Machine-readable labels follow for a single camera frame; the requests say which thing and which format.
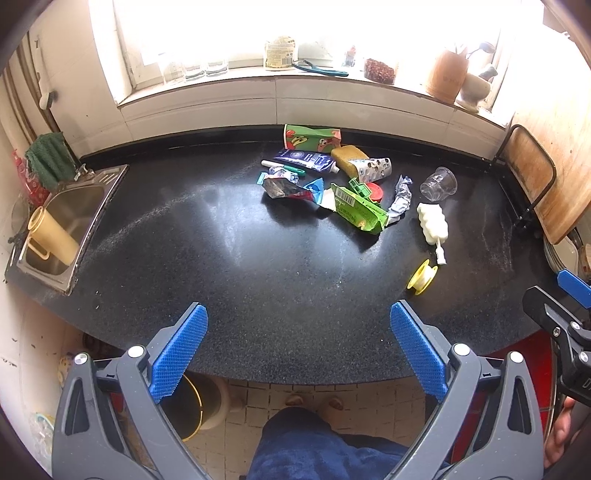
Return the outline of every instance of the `green snack bag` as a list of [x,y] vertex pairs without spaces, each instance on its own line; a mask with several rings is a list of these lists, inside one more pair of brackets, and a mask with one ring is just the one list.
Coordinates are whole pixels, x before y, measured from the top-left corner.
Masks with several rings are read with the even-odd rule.
[[356,193],[332,183],[336,212],[364,232],[377,235],[384,230],[388,214],[379,206]]
[[298,125],[286,125],[283,129],[283,143],[289,150],[330,153],[333,148],[340,147],[340,130],[338,128],[314,130]]

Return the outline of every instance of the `red bottle cap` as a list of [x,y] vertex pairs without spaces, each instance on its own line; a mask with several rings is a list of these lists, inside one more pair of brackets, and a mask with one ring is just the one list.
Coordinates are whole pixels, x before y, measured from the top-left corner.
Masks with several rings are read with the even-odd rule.
[[384,191],[382,190],[382,187],[376,183],[366,183],[366,185],[371,190],[369,199],[373,200],[374,202],[381,202],[382,198],[384,198]]

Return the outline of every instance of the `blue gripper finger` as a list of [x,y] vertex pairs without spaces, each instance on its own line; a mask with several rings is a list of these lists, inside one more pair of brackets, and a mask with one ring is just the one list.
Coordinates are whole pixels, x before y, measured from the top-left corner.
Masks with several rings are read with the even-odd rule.
[[591,309],[591,287],[568,270],[558,272],[558,285],[586,309]]

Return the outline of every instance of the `clear plastic cup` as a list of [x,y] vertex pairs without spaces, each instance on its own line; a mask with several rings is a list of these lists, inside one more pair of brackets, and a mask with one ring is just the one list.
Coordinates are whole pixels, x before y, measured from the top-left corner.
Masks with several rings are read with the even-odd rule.
[[441,202],[457,190],[455,175],[445,167],[439,167],[421,183],[421,193],[430,202]]

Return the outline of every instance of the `scissors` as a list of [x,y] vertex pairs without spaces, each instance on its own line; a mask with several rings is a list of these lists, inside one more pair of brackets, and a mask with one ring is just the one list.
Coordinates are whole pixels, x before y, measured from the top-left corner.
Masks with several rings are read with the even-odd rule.
[[349,72],[343,72],[342,70],[332,69],[321,69],[308,60],[297,60],[292,64],[295,68],[303,70],[304,72],[320,73],[322,75],[328,75],[330,77],[348,77]]

